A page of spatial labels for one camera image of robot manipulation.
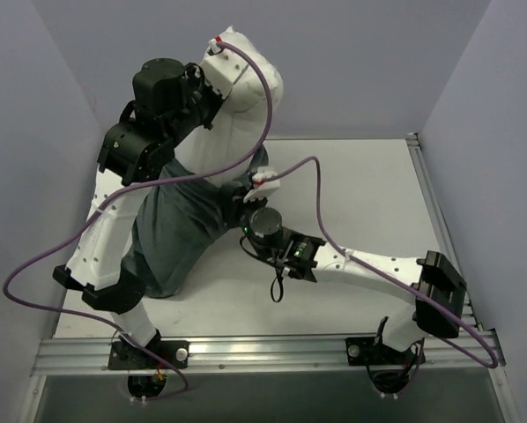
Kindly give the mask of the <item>white pillow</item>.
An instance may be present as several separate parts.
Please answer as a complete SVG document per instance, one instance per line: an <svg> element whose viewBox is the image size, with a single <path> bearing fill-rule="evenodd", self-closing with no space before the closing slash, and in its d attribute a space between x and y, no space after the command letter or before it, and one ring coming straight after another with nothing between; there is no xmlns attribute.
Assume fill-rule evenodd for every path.
<svg viewBox="0 0 527 423"><path fill-rule="evenodd" d="M271 91L273 111L281 102L284 83L278 69L260 54L249 38L229 26L219 34L222 41L246 53L265 76ZM190 133L175 151L176 160L190 173L204 174L235 163L253 148L260 138L267 119L267 102L264 88L256 73L245 60L226 49L228 59L217 59L215 69L228 66L234 70L234 86L224 105L212 121L212 129L197 128ZM216 187L239 178L249 170L252 159L223 174L207 178Z"/></svg>

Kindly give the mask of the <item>dark green pillowcase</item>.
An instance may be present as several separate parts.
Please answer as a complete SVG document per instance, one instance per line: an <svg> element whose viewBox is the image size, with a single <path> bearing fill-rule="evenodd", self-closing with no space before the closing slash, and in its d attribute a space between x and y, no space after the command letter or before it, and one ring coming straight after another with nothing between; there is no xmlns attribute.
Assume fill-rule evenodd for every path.
<svg viewBox="0 0 527 423"><path fill-rule="evenodd" d="M249 172L269 164L260 148L247 170L221 186L208 181L153 188L132 227L121 267L145 283L145 296L176 295L201 255L228 230L240 225L234 197L249 187Z"/></svg>

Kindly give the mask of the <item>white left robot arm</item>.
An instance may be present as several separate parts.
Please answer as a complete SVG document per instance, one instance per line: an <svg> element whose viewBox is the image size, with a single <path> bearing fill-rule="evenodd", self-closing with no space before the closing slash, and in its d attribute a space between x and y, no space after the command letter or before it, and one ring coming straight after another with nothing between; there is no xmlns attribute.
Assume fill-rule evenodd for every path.
<svg viewBox="0 0 527 423"><path fill-rule="evenodd" d="M133 77L134 98L100 148L90 226L72 257L54 270L55 280L78 290L89 307L108 312L118 330L135 339L128 360L139 369L160 356L159 333L142 298L145 283L122 269L121 261L137 213L148 195L140 182L156 181L175 148L198 128L209 129L232 86L207 60L183 64L160 58L146 62Z"/></svg>

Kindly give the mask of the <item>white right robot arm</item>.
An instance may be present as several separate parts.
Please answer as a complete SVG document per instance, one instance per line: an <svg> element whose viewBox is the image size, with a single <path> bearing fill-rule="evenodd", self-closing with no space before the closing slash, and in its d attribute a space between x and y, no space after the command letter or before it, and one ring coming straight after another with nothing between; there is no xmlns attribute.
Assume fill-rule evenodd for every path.
<svg viewBox="0 0 527 423"><path fill-rule="evenodd" d="M273 268L278 282L341 283L398 299L372 344L380 362L395 362L426 336L458 337L466 283L443 253L429 250L415 258L343 249L284 226L281 213L264 198L235 195L234 218L252 248L250 255Z"/></svg>

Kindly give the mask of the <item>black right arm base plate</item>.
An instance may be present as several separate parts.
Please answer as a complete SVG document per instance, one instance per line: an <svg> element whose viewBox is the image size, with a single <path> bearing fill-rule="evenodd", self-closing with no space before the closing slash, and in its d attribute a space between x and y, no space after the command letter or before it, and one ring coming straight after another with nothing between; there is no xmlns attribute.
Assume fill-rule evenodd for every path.
<svg viewBox="0 0 527 423"><path fill-rule="evenodd" d="M374 337L356 337L345 339L346 360L349 366L402 366L415 363L416 350L410 347L405 352L398 352Z"/></svg>

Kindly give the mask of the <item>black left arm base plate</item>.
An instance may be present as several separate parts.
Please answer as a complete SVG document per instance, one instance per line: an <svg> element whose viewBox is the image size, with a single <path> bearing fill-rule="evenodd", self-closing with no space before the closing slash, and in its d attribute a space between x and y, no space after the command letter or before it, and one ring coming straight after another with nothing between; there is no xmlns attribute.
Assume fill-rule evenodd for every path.
<svg viewBox="0 0 527 423"><path fill-rule="evenodd" d="M147 349L170 363L173 367L184 369L188 366L189 342L186 340L160 340ZM107 368L109 370L150 370L168 368L151 356L124 340L114 341L110 347Z"/></svg>

